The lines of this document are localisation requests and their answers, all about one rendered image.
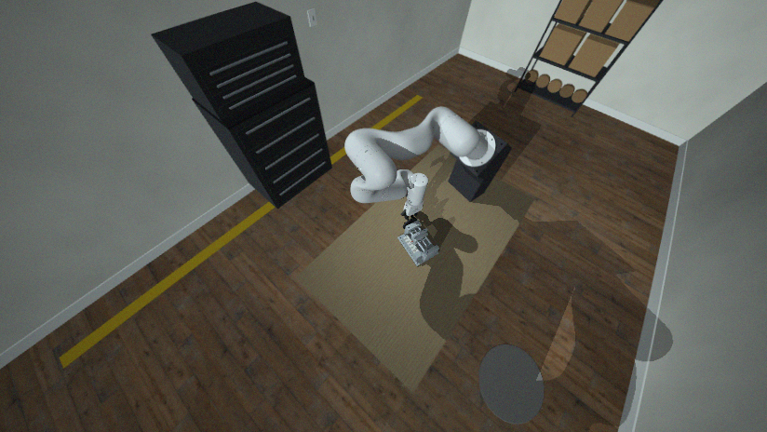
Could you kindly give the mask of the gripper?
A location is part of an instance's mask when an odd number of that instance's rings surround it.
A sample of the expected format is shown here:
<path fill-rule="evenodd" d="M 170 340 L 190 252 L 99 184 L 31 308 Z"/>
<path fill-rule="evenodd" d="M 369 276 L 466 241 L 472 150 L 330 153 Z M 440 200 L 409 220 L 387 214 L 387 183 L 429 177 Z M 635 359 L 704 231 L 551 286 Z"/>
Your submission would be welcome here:
<path fill-rule="evenodd" d="M 411 203 L 409 203 L 409 200 L 407 199 L 404 206 L 404 210 L 401 213 L 401 216 L 405 216 L 405 219 L 407 220 L 409 219 L 409 216 L 411 216 L 412 214 L 417 216 L 418 211 L 420 211 L 423 208 L 423 205 L 424 205 L 424 201 L 419 205 L 412 205 Z"/>

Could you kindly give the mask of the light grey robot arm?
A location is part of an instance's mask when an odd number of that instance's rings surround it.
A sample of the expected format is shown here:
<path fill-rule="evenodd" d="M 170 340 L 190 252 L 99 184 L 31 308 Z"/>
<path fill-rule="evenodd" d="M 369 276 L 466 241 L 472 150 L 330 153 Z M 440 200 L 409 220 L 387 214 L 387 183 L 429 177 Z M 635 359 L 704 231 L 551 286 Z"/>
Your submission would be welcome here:
<path fill-rule="evenodd" d="M 357 129 L 348 135 L 344 145 L 348 157 L 365 174 L 352 181 L 352 198 L 359 203 L 374 203 L 405 196 L 412 205 L 421 204 L 428 185 L 427 176 L 407 169 L 397 170 L 391 158 L 408 160 L 421 155 L 431 147 L 434 138 L 470 167 L 486 164 L 496 148 L 495 139 L 487 130 L 475 129 L 443 106 L 433 109 L 415 128 L 400 132 Z"/>

